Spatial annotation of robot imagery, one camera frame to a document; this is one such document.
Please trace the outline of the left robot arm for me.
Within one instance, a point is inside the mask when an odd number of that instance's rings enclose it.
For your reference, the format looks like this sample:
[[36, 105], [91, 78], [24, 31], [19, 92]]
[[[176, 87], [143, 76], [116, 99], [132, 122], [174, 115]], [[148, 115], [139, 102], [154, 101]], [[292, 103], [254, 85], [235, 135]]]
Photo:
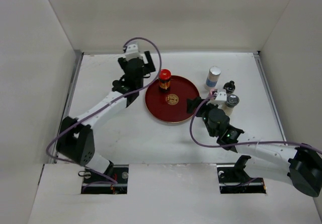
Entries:
[[96, 150], [95, 132], [129, 107], [145, 88], [144, 79], [156, 71], [149, 51], [144, 55], [126, 53], [118, 58], [118, 63], [124, 75], [113, 81], [111, 91], [96, 106], [78, 117], [63, 119], [56, 144], [59, 154], [67, 157], [69, 162], [91, 169], [102, 183], [111, 181], [114, 164]]

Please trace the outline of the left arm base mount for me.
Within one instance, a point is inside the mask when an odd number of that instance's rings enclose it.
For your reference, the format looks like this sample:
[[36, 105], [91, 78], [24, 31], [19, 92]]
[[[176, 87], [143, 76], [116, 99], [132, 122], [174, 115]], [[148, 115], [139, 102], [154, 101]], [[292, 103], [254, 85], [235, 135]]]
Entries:
[[112, 184], [112, 181], [103, 177], [100, 174], [94, 173], [89, 169], [84, 169], [78, 172], [78, 176], [82, 177], [81, 194], [127, 194], [129, 166], [115, 165], [110, 177], [117, 182]]

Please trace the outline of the pink-lid spice jar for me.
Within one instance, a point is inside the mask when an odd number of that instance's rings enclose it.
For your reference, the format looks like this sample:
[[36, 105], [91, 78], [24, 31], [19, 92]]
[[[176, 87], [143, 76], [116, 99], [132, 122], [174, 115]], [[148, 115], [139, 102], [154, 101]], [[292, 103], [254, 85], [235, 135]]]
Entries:
[[211, 89], [209, 95], [214, 95], [217, 93], [217, 89]]

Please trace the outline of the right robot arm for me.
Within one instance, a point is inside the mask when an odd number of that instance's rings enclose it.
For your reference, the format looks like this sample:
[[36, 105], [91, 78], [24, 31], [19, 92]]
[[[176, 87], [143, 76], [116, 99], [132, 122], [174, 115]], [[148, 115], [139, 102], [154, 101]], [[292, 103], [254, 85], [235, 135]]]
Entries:
[[214, 145], [193, 142], [201, 147], [222, 148], [240, 154], [235, 163], [233, 175], [238, 181], [249, 177], [267, 178], [292, 185], [299, 192], [318, 197], [321, 191], [321, 150], [305, 143], [291, 141], [262, 141], [249, 138], [240, 142], [245, 134], [242, 129], [230, 124], [230, 118], [210, 99], [187, 100], [187, 113], [202, 118]]

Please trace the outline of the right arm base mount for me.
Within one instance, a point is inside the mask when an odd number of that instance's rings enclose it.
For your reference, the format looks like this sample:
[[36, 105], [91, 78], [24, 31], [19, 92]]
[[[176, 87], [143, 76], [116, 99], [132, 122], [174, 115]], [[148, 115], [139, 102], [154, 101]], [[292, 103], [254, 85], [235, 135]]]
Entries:
[[251, 178], [245, 167], [250, 156], [242, 155], [236, 163], [218, 164], [217, 176], [221, 194], [266, 194], [263, 178]]

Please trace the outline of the red-lid chili sauce jar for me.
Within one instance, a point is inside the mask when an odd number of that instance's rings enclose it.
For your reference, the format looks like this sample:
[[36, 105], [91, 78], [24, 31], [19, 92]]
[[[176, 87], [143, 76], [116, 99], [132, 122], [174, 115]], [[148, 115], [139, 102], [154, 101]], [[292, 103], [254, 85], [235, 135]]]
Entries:
[[167, 92], [171, 86], [171, 72], [168, 69], [161, 69], [158, 74], [158, 86], [162, 92]]

